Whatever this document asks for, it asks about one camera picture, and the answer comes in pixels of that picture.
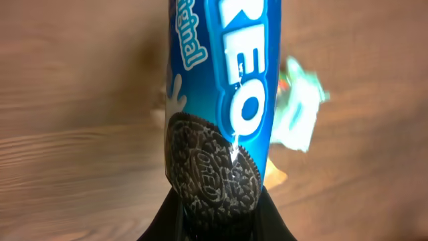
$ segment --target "candy wrapper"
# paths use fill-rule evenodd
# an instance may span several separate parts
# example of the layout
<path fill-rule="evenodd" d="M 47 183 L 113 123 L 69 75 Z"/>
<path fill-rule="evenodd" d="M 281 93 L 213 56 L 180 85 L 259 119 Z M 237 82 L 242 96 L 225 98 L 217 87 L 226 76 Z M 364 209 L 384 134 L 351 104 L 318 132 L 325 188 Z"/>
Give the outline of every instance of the candy wrapper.
<path fill-rule="evenodd" d="M 305 72 L 293 57 L 287 59 L 287 74 L 280 74 L 271 143 L 306 152 L 314 131 L 320 103 L 330 99 L 318 77 Z"/>

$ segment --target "black base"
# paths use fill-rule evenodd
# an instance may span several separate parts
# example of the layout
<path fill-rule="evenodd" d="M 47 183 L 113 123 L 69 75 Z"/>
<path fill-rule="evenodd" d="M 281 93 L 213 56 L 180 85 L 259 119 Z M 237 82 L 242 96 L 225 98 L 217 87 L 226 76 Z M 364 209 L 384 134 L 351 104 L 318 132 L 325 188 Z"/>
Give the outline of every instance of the black base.
<path fill-rule="evenodd" d="M 152 224 L 137 241 L 182 241 L 187 235 L 186 223 L 183 223 L 183 208 L 177 193 L 171 189 Z M 263 188 L 255 210 L 253 232 L 249 241 L 295 241 L 278 213 L 269 193 Z"/>

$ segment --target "wooden table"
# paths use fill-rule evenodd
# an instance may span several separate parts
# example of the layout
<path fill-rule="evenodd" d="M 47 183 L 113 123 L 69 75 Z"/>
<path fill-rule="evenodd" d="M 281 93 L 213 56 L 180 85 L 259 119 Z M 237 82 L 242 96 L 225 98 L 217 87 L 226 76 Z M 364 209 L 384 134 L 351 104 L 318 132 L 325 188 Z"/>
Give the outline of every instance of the wooden table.
<path fill-rule="evenodd" d="M 148 115 L 167 3 L 0 2 L 0 240 L 136 240 L 170 185 Z M 273 146 L 299 240 L 428 235 L 428 1 L 284 0 L 283 54 L 317 71 L 308 153 Z"/>

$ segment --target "oreo package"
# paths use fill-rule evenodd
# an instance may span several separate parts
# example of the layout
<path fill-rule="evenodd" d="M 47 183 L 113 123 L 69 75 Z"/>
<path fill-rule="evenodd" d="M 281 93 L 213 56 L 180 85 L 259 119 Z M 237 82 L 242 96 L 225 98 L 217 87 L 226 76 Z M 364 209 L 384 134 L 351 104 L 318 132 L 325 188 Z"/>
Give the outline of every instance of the oreo package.
<path fill-rule="evenodd" d="M 166 175 L 192 227 L 238 232 L 263 188 L 281 1 L 169 4 Z"/>

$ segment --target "chocolate cookie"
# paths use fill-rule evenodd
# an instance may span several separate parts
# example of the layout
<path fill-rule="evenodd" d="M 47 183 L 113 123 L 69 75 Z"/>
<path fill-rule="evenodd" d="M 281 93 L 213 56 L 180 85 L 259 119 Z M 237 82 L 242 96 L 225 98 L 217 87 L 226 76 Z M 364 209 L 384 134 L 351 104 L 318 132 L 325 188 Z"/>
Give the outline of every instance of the chocolate cookie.
<path fill-rule="evenodd" d="M 167 173 L 192 227 L 205 232 L 247 232 L 261 193 L 249 153 L 233 146 L 214 124 L 179 112 L 168 125 Z"/>

